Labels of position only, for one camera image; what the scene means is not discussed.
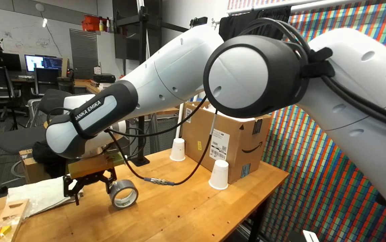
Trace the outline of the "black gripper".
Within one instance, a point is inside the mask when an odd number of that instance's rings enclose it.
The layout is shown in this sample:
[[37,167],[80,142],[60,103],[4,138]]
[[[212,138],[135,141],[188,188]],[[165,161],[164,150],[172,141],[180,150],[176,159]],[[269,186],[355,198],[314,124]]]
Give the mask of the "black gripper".
[[115,188],[115,179],[117,174],[114,167],[109,167],[109,169],[103,169],[99,171],[94,171],[90,174],[84,174],[82,177],[74,177],[72,174],[64,174],[63,175],[63,194],[64,196],[71,196],[75,201],[76,205],[79,205],[79,192],[84,185],[96,182],[96,181],[102,181],[106,186],[106,192],[109,196],[114,194],[114,188]]

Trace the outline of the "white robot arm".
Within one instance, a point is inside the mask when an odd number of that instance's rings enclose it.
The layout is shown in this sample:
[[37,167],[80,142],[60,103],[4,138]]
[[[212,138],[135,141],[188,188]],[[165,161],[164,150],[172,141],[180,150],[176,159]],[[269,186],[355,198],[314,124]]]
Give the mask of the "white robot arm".
[[45,139],[55,153],[76,158],[111,123],[179,104],[197,91],[231,116],[298,104],[386,198],[386,45],[352,28],[301,42],[261,34],[224,40],[207,25],[193,26],[55,118]]

